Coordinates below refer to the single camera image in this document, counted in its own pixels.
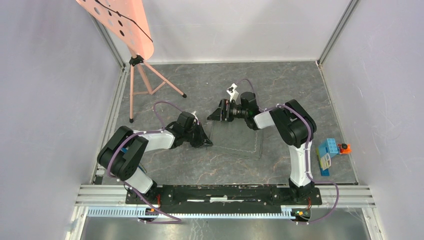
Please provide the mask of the grey cloth napkin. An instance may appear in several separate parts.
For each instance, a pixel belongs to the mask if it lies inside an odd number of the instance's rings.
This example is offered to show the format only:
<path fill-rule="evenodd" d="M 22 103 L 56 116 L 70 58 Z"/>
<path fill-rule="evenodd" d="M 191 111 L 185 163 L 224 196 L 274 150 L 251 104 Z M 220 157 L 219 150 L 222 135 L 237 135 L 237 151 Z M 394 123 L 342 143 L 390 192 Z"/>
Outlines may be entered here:
<path fill-rule="evenodd" d="M 250 129 L 243 119 L 213 121 L 209 139 L 213 145 L 206 149 L 211 152 L 259 160 L 264 131 Z"/>

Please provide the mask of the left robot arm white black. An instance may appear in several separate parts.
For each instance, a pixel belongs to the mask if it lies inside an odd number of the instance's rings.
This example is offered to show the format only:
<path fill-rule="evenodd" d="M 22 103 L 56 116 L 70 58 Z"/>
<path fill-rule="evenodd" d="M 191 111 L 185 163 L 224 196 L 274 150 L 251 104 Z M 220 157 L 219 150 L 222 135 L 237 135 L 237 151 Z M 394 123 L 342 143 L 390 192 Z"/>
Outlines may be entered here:
<path fill-rule="evenodd" d="M 157 183 L 139 167 L 144 153 L 175 149 L 183 143 L 193 148 L 213 145 L 200 121 L 186 111 L 158 130 L 135 131 L 125 125 L 119 127 L 98 153 L 97 163 L 109 176 L 136 190 L 145 204 L 151 204 L 157 198 Z"/>

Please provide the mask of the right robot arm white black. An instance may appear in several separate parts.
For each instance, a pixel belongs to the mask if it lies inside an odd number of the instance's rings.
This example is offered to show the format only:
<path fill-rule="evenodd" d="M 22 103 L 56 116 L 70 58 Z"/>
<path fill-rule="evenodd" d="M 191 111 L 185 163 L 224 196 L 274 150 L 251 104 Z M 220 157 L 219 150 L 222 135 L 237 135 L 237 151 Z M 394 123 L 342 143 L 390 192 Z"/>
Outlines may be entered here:
<path fill-rule="evenodd" d="M 254 131 L 276 127 L 280 137 L 289 147 L 289 199 L 295 204 L 302 204 L 309 198 L 315 187 L 309 158 L 317 125 L 296 99 L 260 111 L 256 94 L 247 91 L 240 95 L 239 104 L 223 98 L 218 108 L 207 119 L 221 122 L 244 119 L 246 125 Z"/>

